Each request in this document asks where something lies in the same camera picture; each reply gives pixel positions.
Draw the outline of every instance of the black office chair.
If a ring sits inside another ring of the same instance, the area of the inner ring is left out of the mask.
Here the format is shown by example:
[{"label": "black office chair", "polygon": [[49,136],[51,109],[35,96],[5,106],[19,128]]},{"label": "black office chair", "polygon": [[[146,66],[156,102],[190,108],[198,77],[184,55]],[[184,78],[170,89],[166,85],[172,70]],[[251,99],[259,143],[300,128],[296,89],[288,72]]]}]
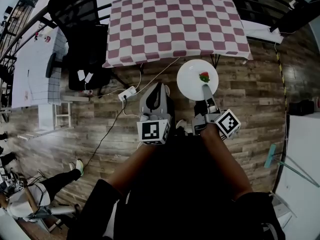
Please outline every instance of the black office chair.
[{"label": "black office chair", "polygon": [[[68,41],[69,50],[61,67],[69,70],[71,90],[101,89],[111,76],[129,87],[110,68],[102,68],[106,62],[108,25],[100,24],[97,0],[50,0],[47,10]],[[85,80],[79,80],[79,70],[85,76],[93,74],[86,85]]]}]

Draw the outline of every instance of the hand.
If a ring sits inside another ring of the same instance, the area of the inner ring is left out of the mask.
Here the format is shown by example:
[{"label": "hand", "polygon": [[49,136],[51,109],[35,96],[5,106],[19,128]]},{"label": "hand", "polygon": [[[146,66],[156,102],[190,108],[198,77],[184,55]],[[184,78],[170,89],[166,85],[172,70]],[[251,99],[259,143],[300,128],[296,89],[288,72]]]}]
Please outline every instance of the hand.
[{"label": "hand", "polygon": [[200,132],[200,135],[204,139],[220,139],[219,129],[215,123],[207,123],[206,128]]}]

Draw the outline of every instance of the table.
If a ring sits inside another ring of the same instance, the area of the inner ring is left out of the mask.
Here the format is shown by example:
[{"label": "table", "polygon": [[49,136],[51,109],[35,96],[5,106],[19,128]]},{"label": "table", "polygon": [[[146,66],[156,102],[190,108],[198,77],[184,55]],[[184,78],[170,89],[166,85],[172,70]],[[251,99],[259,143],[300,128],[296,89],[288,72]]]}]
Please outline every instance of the table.
[{"label": "table", "polygon": [[232,0],[116,0],[105,68],[219,54],[251,59]]},{"label": "table", "polygon": [[13,75],[12,108],[61,104],[61,68],[53,68],[50,78],[46,78],[46,69],[52,53],[56,53],[57,61],[62,61],[67,39],[58,27],[47,35],[51,38],[49,42],[45,42],[41,37],[37,41],[30,40],[17,55]]}]

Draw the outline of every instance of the forearm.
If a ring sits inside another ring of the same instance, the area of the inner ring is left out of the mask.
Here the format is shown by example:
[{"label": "forearm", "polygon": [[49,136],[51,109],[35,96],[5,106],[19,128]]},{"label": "forearm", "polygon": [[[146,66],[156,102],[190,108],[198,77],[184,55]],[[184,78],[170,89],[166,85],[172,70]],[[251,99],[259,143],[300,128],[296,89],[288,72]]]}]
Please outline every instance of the forearm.
[{"label": "forearm", "polygon": [[34,199],[34,196],[31,194],[31,192],[27,186],[23,190],[26,194],[27,200],[31,206],[32,211],[35,213],[36,211],[38,211],[39,208],[38,208],[37,203]]},{"label": "forearm", "polygon": [[226,183],[230,186],[233,198],[236,200],[242,195],[252,192],[249,179],[240,164],[234,159],[219,135],[207,134],[202,131],[203,142],[220,169]]},{"label": "forearm", "polygon": [[142,145],[124,163],[122,163],[110,176],[107,182],[121,194],[125,195],[130,191],[133,181],[138,176],[156,146]]}]

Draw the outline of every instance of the black cable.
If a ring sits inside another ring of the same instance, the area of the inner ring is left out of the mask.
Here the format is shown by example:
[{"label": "black cable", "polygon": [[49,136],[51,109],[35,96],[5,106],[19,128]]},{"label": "black cable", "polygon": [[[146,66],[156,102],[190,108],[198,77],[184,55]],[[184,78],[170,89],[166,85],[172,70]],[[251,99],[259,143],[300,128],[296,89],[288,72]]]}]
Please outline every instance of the black cable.
[{"label": "black cable", "polygon": [[40,180],[41,178],[45,178],[46,179],[46,177],[44,177],[44,176],[38,176],[38,177],[36,177],[36,178],[34,178],[34,180],[30,183],[30,184],[28,184],[28,186],[31,186],[32,184],[34,184],[34,183],[36,183],[38,180]]},{"label": "black cable", "polygon": [[109,134],[109,132],[111,131],[111,129],[115,126],[115,123],[116,123],[116,121],[117,121],[117,119],[118,119],[118,116],[119,116],[119,115],[122,113],[122,111],[124,111],[124,109],[126,108],[126,106],[127,106],[127,99],[126,99],[126,98],[124,98],[124,99],[125,99],[125,104],[124,104],[124,106],[123,106],[123,109],[121,109],[121,111],[119,112],[119,114],[115,117],[115,120],[114,120],[111,128],[107,131],[106,135],[104,135],[104,137],[102,138],[102,140],[100,140],[100,143],[99,143],[98,147],[95,149],[95,151],[94,151],[93,155],[91,156],[91,158],[89,159],[88,163],[83,167],[83,171],[85,170],[85,168],[87,167],[87,165],[90,163],[90,161],[92,160],[92,158],[94,158],[94,156],[95,156],[98,148],[100,147],[102,141],[105,139],[105,137],[107,137],[107,135]]},{"label": "black cable", "polygon": [[38,204],[38,210],[37,210],[35,213],[33,213],[32,217],[35,217],[36,214],[38,213],[38,211],[40,210],[42,199],[43,199],[45,193],[47,192],[47,189],[43,192],[42,189],[41,189],[38,185],[35,184],[35,186],[36,186],[38,189],[40,189],[42,195],[41,195],[41,197],[40,197],[40,201],[39,201],[39,204]]}]

